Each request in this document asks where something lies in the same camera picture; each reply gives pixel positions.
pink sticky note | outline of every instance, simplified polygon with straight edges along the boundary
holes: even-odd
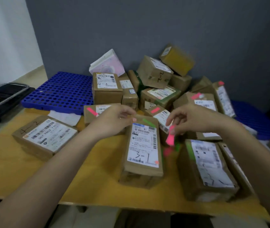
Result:
[[[173,147],[166,147],[165,149],[164,149],[164,156],[165,157],[167,157],[167,156],[169,156],[172,152],[173,152]]]
[[[191,97],[191,99],[192,99],[192,100],[195,100],[195,99],[199,98],[200,95],[201,95],[201,93],[194,94],[194,95]]]
[[[159,111],[160,110],[160,108],[159,107],[157,107],[157,108],[155,108],[154,110],[151,110],[151,113],[153,114],[153,113],[156,113],[157,111]]]
[[[98,113],[95,112],[92,108],[87,107],[86,109],[87,109],[91,114],[93,114],[93,115],[95,115],[95,116],[97,117]]]
[[[169,146],[174,146],[174,134],[171,134],[171,131],[174,129],[174,127],[175,127],[175,125],[172,125],[169,128],[169,134],[168,134],[168,137],[167,137],[167,140],[166,140],[166,143]]]

